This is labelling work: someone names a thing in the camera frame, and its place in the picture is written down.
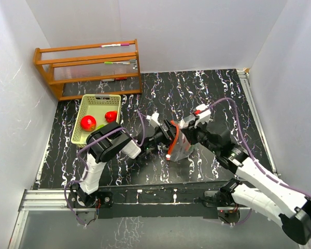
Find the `green fake leaf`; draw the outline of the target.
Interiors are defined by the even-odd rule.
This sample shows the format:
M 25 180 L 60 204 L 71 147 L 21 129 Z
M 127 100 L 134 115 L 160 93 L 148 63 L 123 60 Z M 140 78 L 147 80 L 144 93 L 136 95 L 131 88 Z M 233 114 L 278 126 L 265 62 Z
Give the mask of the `green fake leaf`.
M 101 125 L 99 125 L 99 126 L 96 128 L 96 130 L 98 130 L 98 129 L 104 127 L 104 126 L 105 126 L 104 124 L 101 124 Z

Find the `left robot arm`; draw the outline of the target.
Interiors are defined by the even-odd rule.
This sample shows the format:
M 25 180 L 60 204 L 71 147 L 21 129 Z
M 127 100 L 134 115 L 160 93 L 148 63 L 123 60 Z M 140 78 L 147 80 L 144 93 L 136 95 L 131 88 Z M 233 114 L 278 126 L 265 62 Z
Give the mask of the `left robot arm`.
M 142 135 L 141 141 L 131 137 L 117 122 L 111 122 L 92 132 L 87 138 L 85 168 L 76 188 L 76 200 L 86 207 L 96 203 L 99 181 L 105 165 L 119 153 L 131 159 L 144 157 L 163 145 L 170 148 L 178 139 L 179 127 L 173 121 L 154 128 L 150 136 Z

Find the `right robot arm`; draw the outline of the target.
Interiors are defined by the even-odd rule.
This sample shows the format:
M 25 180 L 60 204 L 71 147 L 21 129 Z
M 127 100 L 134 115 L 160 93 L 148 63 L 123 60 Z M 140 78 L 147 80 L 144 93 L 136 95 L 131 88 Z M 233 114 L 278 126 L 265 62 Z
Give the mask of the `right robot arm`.
M 290 189 L 289 185 L 266 170 L 247 150 L 231 140 L 227 129 L 208 131 L 207 121 L 191 115 L 179 127 L 191 144 L 200 143 L 210 150 L 219 164 L 253 184 L 232 179 L 221 189 L 221 201 L 249 207 L 279 225 L 294 242 L 305 245 L 311 239 L 311 197 Z

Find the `clear zip top bag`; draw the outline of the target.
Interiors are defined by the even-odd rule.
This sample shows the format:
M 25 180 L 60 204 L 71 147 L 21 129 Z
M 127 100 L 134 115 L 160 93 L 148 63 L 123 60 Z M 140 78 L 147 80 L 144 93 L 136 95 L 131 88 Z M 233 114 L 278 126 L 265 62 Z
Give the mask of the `clear zip top bag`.
M 192 121 L 195 121 L 193 115 L 183 118 L 180 122 L 166 120 L 165 125 L 168 128 L 167 133 L 169 135 L 167 160 L 177 162 L 187 158 L 193 152 L 193 146 L 182 131 L 183 128 L 188 128 Z

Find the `pale green plastic basket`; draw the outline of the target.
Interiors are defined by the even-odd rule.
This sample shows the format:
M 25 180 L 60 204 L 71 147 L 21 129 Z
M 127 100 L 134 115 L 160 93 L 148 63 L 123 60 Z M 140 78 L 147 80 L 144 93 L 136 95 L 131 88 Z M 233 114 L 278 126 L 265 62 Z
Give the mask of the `pale green plastic basket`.
M 121 96 L 117 94 L 85 94 L 82 97 L 80 108 L 75 121 L 71 142 L 79 148 L 86 146 L 86 139 L 92 131 L 86 131 L 81 126 L 85 116 L 92 116 L 95 119 L 95 129 L 100 125 L 108 124 L 105 115 L 108 112 L 116 111 L 116 122 L 120 121 Z

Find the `red fake wax apple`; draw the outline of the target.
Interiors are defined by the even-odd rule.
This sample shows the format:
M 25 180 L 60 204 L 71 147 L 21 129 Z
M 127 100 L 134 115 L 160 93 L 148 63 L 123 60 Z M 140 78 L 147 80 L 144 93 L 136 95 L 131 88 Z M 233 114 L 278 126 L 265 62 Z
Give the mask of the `red fake wax apple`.
M 118 112 L 116 110 L 109 111 L 105 113 L 105 120 L 110 123 L 117 120 Z

